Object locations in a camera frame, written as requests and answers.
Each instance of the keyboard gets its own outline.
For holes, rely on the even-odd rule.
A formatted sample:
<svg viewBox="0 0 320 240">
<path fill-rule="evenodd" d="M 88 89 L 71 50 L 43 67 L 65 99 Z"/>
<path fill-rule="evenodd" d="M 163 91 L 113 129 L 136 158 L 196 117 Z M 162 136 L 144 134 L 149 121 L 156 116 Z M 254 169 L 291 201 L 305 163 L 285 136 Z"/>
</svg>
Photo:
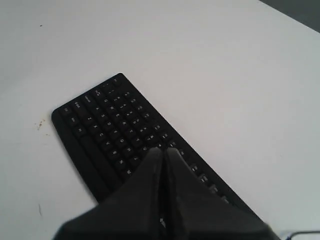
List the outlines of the keyboard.
<svg viewBox="0 0 320 240">
<path fill-rule="evenodd" d="M 135 174 L 148 149 L 177 148 L 212 194 L 254 215 L 122 73 L 55 109 L 51 118 L 98 203 Z"/>
</svg>

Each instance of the keyboard frame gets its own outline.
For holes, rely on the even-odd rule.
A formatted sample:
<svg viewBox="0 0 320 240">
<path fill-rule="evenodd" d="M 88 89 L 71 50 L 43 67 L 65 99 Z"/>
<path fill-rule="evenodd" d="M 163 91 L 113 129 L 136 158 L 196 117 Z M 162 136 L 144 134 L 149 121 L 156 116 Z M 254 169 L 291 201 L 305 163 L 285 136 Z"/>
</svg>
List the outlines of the keyboard frame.
<svg viewBox="0 0 320 240">
<path fill-rule="evenodd" d="M 80 98 L 83 95 L 89 94 L 94 88 L 99 88 L 107 81 L 112 81 L 117 78 L 121 81 L 121 92 L 132 92 L 134 97 L 139 103 L 141 103 L 146 111 L 148 111 L 151 116 L 157 120 L 158 123 L 162 124 L 166 131 L 172 136 L 176 141 L 179 149 L 184 149 L 189 154 L 189 158 L 186 160 L 190 166 L 192 163 L 196 163 L 201 172 L 204 173 L 208 179 L 213 182 L 218 190 L 223 193 L 223 195 L 228 199 L 230 204 L 235 207 L 245 211 L 247 213 L 257 216 L 248 205 L 223 181 L 221 177 L 200 157 L 198 153 L 182 138 L 182 136 L 165 120 L 165 118 L 152 106 L 152 104 L 140 93 L 136 87 L 122 74 L 117 75 L 101 82 L 92 89 L 80 94 L 74 99 L 70 100 L 66 104 L 58 107 L 52 112 L 51 120 L 53 125 L 67 151 L 74 166 L 78 170 L 85 184 L 95 197 L 98 203 L 101 203 L 109 194 L 112 193 L 104 181 L 99 176 L 97 170 L 92 164 L 90 158 L 87 156 L 85 150 L 80 145 L 78 139 L 74 136 L 71 127 L 67 125 L 59 109 L 65 105 L 70 105 L 72 101 Z"/>
</svg>

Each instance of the white desk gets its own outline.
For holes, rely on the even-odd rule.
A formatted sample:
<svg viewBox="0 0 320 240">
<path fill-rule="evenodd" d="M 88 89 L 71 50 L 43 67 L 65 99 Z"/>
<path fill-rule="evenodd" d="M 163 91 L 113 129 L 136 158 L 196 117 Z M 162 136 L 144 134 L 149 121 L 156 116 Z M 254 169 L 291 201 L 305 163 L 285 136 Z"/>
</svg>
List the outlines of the white desk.
<svg viewBox="0 0 320 240">
<path fill-rule="evenodd" d="M 118 72 L 276 233 L 319 228 L 319 33 L 257 0 L 4 0 L 0 33 L 0 239 L 96 204 L 50 115 Z"/>
</svg>

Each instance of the cable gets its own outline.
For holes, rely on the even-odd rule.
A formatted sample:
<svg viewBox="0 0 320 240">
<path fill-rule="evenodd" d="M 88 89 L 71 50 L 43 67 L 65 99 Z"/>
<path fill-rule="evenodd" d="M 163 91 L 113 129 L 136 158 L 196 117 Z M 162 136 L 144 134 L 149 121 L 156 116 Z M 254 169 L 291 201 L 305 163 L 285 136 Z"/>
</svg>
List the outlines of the cable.
<svg viewBox="0 0 320 240">
<path fill-rule="evenodd" d="M 306 234 L 320 234 L 320 230 L 319 231 L 296 231 L 292 233 L 290 236 L 288 236 L 285 240 L 292 240 L 292 238 L 297 235 L 306 235 Z"/>
</svg>

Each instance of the space bar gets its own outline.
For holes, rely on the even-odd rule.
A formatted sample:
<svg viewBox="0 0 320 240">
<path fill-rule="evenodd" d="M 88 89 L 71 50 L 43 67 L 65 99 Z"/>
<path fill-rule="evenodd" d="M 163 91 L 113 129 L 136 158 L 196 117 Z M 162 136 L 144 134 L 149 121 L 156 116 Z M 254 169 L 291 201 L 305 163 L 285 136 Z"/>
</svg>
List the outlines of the space bar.
<svg viewBox="0 0 320 240">
<path fill-rule="evenodd" d="M 115 173 L 111 165 L 107 162 L 100 149 L 95 145 L 92 138 L 89 136 L 84 136 L 80 139 L 80 143 L 91 159 L 92 164 L 100 173 L 100 177 L 104 180 L 105 184 L 113 190 L 121 187 L 122 182 L 120 178 Z"/>
</svg>

